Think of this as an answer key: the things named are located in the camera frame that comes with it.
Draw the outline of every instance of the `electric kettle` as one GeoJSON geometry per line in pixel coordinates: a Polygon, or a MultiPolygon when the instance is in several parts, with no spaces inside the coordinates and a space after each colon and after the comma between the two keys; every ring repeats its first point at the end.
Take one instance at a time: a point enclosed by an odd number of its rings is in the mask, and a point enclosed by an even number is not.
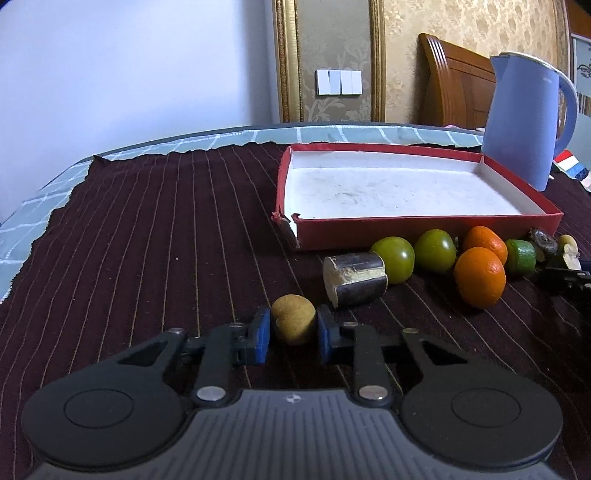
{"type": "Polygon", "coordinates": [[[577,92],[564,73],[531,55],[504,51],[491,63],[496,86],[482,153],[543,192],[553,160],[573,136],[577,92]],[[566,100],[566,123],[557,139],[559,90],[566,100]]]}

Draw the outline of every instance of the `dark striped cloth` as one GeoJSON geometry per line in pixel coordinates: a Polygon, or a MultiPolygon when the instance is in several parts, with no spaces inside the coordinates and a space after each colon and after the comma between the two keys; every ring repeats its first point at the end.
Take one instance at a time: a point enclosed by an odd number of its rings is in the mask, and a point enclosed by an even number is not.
{"type": "MultiPolygon", "coordinates": [[[[207,333],[249,320],[277,297],[326,301],[322,256],[289,251],[270,221],[285,147],[223,147],[134,160],[95,158],[0,307],[0,479],[33,457],[20,412],[42,385],[163,329],[207,333]]],[[[591,258],[591,200],[558,175],[548,197],[591,258]]],[[[416,327],[548,388],[565,416],[550,463],[591,478],[591,322],[528,280],[507,285],[485,312],[468,308],[449,277],[415,274],[370,305],[339,313],[393,334],[416,327]]],[[[341,387],[349,371],[321,368],[314,345],[273,346],[267,364],[238,369],[239,387],[341,387]]]]}

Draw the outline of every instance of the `orange fruit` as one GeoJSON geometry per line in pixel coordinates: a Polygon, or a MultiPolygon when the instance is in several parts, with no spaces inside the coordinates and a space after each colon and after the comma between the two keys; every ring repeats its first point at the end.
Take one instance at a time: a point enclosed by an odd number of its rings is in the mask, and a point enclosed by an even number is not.
{"type": "Polygon", "coordinates": [[[492,307],[505,290],[501,260],[484,247],[474,247],[460,255],[453,276],[461,297],[477,309],[492,307]]]}
{"type": "Polygon", "coordinates": [[[474,247],[483,247],[490,250],[499,257],[503,265],[507,262],[507,246],[501,237],[490,228],[476,226],[467,233],[462,244],[462,250],[465,252],[474,247]]]}

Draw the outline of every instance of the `metal screw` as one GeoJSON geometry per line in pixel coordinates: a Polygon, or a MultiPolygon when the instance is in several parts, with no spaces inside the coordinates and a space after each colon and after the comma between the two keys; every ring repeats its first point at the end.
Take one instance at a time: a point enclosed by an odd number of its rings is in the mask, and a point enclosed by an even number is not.
{"type": "Polygon", "coordinates": [[[359,396],[365,400],[382,400],[388,396],[388,390],[380,385],[365,385],[359,389],[359,396]]]}
{"type": "Polygon", "coordinates": [[[208,387],[201,387],[197,390],[197,398],[204,401],[218,401],[226,396],[226,391],[222,387],[210,385],[208,387]]]}

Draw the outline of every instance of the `kettle handle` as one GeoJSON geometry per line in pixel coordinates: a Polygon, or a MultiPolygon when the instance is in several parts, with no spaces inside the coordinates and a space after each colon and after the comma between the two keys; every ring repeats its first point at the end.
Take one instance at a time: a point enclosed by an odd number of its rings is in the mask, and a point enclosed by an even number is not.
{"type": "Polygon", "coordinates": [[[573,82],[560,70],[557,69],[556,73],[558,73],[560,89],[564,93],[564,99],[566,100],[566,121],[562,135],[556,140],[554,146],[554,158],[560,155],[570,142],[574,133],[574,125],[577,122],[577,114],[579,113],[579,97],[574,89],[573,82]]]}

